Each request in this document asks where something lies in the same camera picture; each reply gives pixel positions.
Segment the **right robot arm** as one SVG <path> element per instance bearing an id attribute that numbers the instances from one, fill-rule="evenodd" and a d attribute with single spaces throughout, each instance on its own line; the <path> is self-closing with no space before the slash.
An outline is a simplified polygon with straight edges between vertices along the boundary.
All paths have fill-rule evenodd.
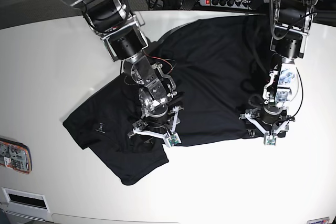
<path id="1" fill-rule="evenodd" d="M 122 61 L 125 74 L 139 87 L 141 117 L 129 136 L 161 139 L 166 146 L 180 144 L 176 131 L 181 106 L 176 100 L 176 84 L 159 62 L 150 62 L 145 52 L 148 41 L 141 31 L 128 0 L 61 0 L 78 9 L 100 38 L 113 61 Z"/>

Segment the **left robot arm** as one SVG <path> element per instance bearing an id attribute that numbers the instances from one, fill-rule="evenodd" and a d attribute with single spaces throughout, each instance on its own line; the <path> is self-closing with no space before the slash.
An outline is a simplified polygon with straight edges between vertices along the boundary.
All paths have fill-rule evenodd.
<path id="1" fill-rule="evenodd" d="M 302 79 L 295 65 L 307 48 L 307 40 L 319 0 L 269 0 L 270 50 L 278 62 L 268 71 L 268 82 L 257 103 L 240 115 L 250 136 L 259 131 L 266 146 L 276 145 L 277 138 L 295 121 L 289 115 L 291 102 L 303 91 Z"/>

